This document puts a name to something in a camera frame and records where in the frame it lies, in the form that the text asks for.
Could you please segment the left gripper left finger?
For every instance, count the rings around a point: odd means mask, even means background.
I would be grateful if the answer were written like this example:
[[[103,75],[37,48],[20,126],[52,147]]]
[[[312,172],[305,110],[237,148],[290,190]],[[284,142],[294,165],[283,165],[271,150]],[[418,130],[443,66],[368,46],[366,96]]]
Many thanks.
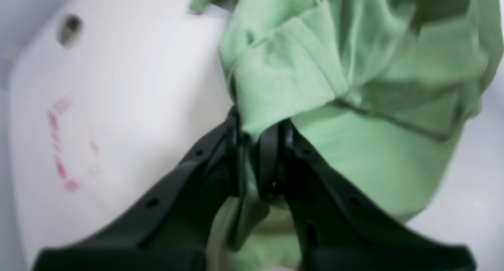
[[[131,208],[90,237],[47,248],[36,271],[205,271],[213,219],[238,196],[236,107]]]

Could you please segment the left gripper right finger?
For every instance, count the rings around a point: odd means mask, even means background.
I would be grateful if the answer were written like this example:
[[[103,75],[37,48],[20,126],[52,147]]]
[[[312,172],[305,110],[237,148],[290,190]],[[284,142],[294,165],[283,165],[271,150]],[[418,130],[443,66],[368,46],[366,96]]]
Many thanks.
[[[430,240],[394,220],[293,126],[274,124],[258,142],[262,199],[285,200],[302,271],[475,271],[463,245]]]

